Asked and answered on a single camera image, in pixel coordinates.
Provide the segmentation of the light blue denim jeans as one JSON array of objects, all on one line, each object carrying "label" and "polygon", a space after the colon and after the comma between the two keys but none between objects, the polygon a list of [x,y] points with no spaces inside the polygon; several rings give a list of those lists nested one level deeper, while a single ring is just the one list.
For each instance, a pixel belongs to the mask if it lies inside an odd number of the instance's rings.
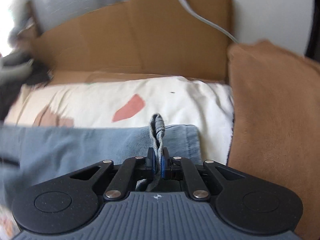
[{"label": "light blue denim jeans", "polygon": [[146,156],[162,143],[171,156],[201,162],[194,125],[165,126],[155,114],[139,128],[19,127],[1,125],[1,205],[11,207],[24,189],[110,159]]}]

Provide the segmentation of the cream bear print bedsheet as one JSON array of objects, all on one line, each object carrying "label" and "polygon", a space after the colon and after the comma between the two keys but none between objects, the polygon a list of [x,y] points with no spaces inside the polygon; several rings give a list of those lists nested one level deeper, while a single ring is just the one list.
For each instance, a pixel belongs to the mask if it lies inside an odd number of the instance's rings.
[{"label": "cream bear print bedsheet", "polygon": [[20,126],[130,128],[149,124],[153,114],[166,125],[193,125],[203,159],[227,163],[233,135],[232,89],[181,76],[122,82],[24,85],[5,118]]}]

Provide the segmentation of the black garment pile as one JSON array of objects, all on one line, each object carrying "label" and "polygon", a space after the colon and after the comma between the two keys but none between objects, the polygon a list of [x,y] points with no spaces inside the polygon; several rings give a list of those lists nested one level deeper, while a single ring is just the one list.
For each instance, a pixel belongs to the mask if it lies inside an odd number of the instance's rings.
[{"label": "black garment pile", "polygon": [[53,78],[50,69],[23,51],[1,57],[1,121],[18,98],[23,85],[46,85]]}]

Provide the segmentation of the brown cardboard sheet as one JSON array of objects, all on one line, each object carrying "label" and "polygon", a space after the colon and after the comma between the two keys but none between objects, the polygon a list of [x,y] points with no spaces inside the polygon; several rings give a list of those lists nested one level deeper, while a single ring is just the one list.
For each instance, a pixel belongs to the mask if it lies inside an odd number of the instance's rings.
[{"label": "brown cardboard sheet", "polygon": [[89,12],[30,42],[33,55],[66,71],[183,75],[222,81],[230,39],[178,0],[129,0]]}]

